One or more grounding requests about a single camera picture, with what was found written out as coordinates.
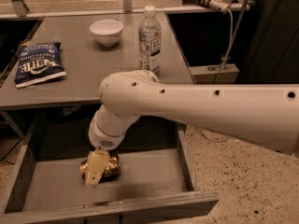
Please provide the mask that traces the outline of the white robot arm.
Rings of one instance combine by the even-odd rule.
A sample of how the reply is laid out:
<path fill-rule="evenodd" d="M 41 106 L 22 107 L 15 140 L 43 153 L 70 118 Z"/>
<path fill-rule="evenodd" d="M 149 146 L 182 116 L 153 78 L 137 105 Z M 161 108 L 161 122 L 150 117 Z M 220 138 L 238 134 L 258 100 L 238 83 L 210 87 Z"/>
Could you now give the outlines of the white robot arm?
<path fill-rule="evenodd" d="M 296 84 L 171 85 L 148 70 L 119 72 L 99 86 L 101 106 L 88 135 L 85 184 L 96 186 L 110 150 L 142 116 L 154 116 L 237 137 L 269 149 L 298 151 L 299 86 Z"/>

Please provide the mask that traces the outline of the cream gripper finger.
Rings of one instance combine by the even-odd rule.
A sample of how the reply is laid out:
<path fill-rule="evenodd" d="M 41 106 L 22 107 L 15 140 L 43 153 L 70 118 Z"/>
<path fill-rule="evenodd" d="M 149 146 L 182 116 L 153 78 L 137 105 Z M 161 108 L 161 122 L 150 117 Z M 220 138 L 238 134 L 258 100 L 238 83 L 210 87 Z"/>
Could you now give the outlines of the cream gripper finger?
<path fill-rule="evenodd" d="M 85 185 L 87 187 L 96 187 L 105 171 L 110 156 L 105 150 L 99 149 L 91 151 L 87 159 L 87 171 L 85 175 Z"/>

